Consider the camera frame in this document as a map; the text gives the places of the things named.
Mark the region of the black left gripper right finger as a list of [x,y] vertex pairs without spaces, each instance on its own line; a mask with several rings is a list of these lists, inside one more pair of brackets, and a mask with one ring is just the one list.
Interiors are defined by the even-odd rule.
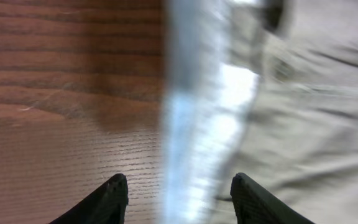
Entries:
[[313,224],[244,173],[230,191],[238,224]]

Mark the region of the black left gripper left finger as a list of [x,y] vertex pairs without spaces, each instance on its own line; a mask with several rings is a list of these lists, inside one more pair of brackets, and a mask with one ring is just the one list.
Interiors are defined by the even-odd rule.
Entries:
[[115,174],[50,224],[124,224],[128,203],[126,176]]

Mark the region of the khaki green shorts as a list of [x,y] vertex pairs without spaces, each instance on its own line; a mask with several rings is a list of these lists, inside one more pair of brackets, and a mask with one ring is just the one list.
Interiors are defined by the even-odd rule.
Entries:
[[237,223],[244,173],[358,223],[358,0],[166,1],[158,223]]

